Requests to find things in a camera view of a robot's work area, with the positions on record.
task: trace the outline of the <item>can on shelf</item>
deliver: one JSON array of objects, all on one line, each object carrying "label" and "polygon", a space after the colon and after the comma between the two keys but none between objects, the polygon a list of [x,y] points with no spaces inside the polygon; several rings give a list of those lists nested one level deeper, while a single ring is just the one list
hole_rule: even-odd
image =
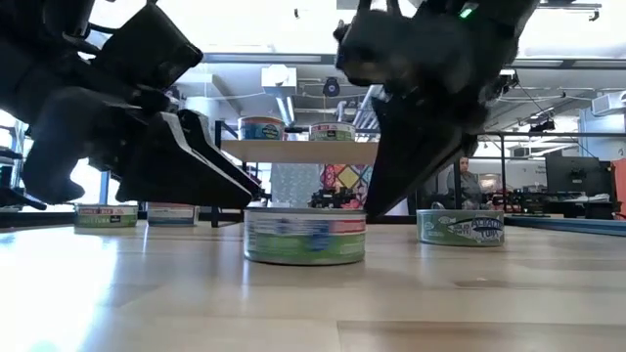
[{"label": "can on shelf", "polygon": [[309,127],[309,141],[354,142],[356,127],[347,122],[319,122]]},{"label": "can on shelf", "polygon": [[418,210],[420,242],[461,246],[505,243],[505,214],[500,210]]},{"label": "can on shelf", "polygon": [[77,204],[74,226],[79,228],[126,228],[137,225],[137,205]]},{"label": "can on shelf", "polygon": [[200,207],[175,203],[148,203],[148,225],[187,227],[198,225]]},{"label": "can on shelf", "polygon": [[276,117],[249,116],[239,119],[240,140],[282,141],[285,123]]},{"label": "can on shelf", "polygon": [[359,210],[248,208],[246,258],[309,266],[359,262],[365,257],[365,218]]}]

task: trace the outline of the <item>colorful poster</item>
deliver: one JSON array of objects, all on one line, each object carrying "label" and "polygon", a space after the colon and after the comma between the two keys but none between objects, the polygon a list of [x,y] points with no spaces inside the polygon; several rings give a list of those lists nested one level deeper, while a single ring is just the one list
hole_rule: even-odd
[{"label": "colorful poster", "polygon": [[346,206],[349,209],[363,208],[367,199],[368,187],[372,178],[370,165],[324,165],[320,180],[326,189],[341,187],[352,190],[356,199]]}]

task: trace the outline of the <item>computer monitor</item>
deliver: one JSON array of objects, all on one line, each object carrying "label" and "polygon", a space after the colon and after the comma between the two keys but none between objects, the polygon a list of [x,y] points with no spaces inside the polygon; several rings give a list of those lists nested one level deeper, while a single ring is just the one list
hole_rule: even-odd
[{"label": "computer monitor", "polygon": [[549,193],[584,192],[589,197],[610,193],[605,173],[597,157],[546,155]]}]

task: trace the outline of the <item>shelf board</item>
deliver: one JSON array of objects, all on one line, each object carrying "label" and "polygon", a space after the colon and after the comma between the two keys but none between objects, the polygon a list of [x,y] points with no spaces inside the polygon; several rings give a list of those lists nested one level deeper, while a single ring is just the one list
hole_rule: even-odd
[{"label": "shelf board", "polygon": [[376,142],[222,141],[222,150],[244,162],[374,164]]}]

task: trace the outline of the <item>person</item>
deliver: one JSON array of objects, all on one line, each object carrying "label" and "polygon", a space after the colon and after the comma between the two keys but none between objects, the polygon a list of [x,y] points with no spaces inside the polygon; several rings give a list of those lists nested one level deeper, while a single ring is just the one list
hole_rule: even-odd
[{"label": "person", "polygon": [[[482,190],[478,184],[478,177],[472,174],[470,160],[462,157],[459,160],[461,169],[461,196],[463,197],[463,209],[478,209],[482,203]],[[448,191],[454,194],[454,170],[448,173]]]}]

